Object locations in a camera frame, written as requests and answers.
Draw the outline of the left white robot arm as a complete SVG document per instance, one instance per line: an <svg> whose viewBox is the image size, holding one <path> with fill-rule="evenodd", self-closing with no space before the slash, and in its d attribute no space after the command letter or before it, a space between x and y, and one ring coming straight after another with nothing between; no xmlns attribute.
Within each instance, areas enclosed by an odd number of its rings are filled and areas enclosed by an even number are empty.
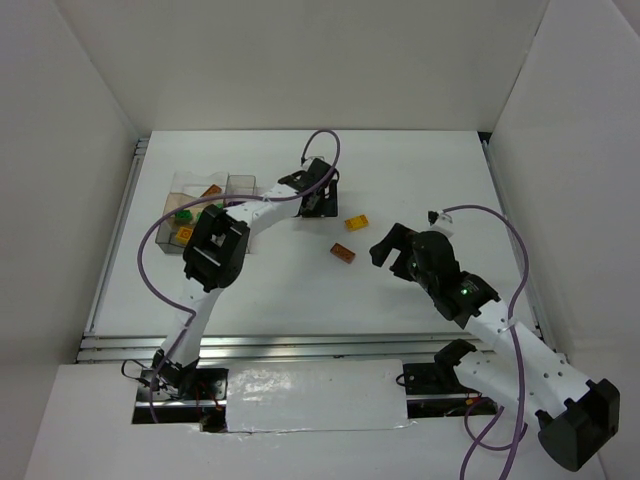
<svg viewBox="0 0 640 480"><path fill-rule="evenodd" d="M315 157L261 195L233 194L233 206L206 206L182 253L186 282L179 301L161 294L138 267L149 290L176 309L178 322L154 354L155 389L191 393L204 330L220 295L239 277L250 241L285 219L335 217L338 181L336 167Z"/></svg>

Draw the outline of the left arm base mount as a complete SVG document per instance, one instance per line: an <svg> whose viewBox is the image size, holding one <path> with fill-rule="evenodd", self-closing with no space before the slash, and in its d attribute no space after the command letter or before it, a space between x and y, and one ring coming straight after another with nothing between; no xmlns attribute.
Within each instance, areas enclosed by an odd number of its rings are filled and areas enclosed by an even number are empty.
<svg viewBox="0 0 640 480"><path fill-rule="evenodd" d="M228 369L196 369L181 387L152 378L152 369L138 360L124 360L120 374L137 385L134 425L193 424L207 433L227 431Z"/></svg>

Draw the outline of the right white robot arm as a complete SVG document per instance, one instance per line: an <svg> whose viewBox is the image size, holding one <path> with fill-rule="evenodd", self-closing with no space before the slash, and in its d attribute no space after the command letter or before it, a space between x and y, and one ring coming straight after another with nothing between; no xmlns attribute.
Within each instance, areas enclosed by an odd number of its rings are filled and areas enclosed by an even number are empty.
<svg viewBox="0 0 640 480"><path fill-rule="evenodd" d="M441 316L481 340L490 359L465 341L437 355L458 382L521 416L544 451L577 472L619 429L620 392L607 379L594 381L567 363L536 334L508 317L508 306L481 277L461 269L441 230L415 232L395 224L370 248L380 267L399 255L394 276L422 287Z"/></svg>

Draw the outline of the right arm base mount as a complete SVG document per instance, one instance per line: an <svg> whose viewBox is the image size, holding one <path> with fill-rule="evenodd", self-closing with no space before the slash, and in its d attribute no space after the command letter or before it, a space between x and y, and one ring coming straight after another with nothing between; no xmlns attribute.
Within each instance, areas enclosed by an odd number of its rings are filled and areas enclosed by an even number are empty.
<svg viewBox="0 0 640 480"><path fill-rule="evenodd" d="M454 340L426 363L405 363L395 379L404 389L409 419L463 416L482 394L463 386L454 367L477 348L465 340Z"/></svg>

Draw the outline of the brown orange lego brick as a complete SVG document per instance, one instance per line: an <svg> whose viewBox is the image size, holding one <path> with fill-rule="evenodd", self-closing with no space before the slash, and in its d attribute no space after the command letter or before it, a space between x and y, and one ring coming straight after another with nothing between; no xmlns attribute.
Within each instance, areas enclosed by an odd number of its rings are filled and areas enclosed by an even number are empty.
<svg viewBox="0 0 640 480"><path fill-rule="evenodd" d="M351 264L356 258L356 254L352 250L339 243L335 243L331 247L330 253L347 264Z"/></svg>

